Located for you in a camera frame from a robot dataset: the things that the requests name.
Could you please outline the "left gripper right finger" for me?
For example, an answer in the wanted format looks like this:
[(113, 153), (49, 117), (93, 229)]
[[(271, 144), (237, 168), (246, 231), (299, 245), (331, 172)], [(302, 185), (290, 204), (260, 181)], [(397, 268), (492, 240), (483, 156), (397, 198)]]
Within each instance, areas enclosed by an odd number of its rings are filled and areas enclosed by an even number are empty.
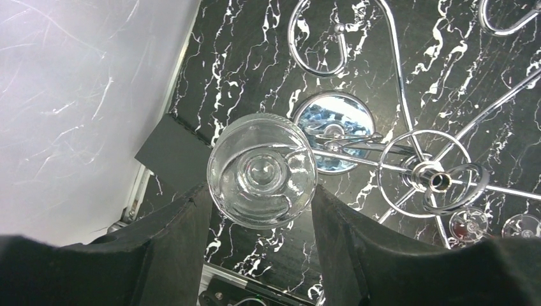
[(404, 236), (317, 186), (311, 202), (326, 305), (539, 305), (540, 240), (448, 250)]

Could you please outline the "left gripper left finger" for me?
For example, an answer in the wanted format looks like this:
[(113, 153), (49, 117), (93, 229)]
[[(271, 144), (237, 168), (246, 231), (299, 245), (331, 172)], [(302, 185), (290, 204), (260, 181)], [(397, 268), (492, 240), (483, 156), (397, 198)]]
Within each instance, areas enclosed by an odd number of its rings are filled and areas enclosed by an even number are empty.
[(195, 305), (212, 212), (206, 184), (90, 244), (1, 237), (2, 305)]

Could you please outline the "clear wine glass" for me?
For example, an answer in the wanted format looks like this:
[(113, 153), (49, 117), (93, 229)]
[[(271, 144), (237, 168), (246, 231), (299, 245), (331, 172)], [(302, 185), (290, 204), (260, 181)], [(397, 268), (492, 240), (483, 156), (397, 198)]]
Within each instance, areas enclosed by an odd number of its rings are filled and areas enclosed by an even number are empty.
[(504, 238), (540, 238), (540, 219), (531, 214), (517, 214), (507, 219), (502, 227)]
[(273, 113), (252, 113), (220, 134), (207, 163), (216, 208), (246, 228), (284, 226), (308, 208), (318, 182), (306, 135)]

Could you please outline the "clear champagne flute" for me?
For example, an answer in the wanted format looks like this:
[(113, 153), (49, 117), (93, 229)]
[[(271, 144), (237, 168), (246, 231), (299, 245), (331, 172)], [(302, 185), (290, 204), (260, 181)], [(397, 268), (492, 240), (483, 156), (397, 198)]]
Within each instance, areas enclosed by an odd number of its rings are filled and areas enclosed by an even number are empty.
[(454, 212), (448, 223), (450, 234), (465, 244), (474, 244), (481, 239), (491, 238), (488, 225), (488, 218), (484, 211), (474, 207)]

